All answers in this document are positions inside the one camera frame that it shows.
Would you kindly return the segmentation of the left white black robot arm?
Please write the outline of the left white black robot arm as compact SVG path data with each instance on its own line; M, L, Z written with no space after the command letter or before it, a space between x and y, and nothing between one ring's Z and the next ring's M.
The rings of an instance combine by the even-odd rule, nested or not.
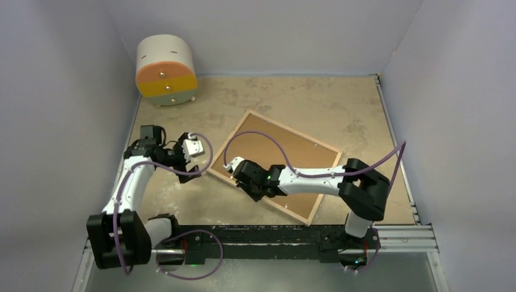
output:
M150 261L152 249L159 243L167 249L181 243L181 232L173 215L158 215L144 223L138 213L156 169L170 170L184 184L200 177L199 166L188 169L187 165L192 158L203 154L203 144L193 133L183 133L169 148L163 127L140 128L139 138L123 153L122 173L109 203L86 222L98 268L122 268L129 274L134 266Z

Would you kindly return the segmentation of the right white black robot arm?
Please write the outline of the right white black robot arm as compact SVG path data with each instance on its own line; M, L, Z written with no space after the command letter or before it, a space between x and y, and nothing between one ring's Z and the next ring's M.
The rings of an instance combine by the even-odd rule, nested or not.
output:
M364 242L373 222L384 219L391 190L389 178L356 158L332 168L291 170L286 165L264 169L237 156L225 169L254 201L300 193L341 198L350 209L341 238L351 248Z

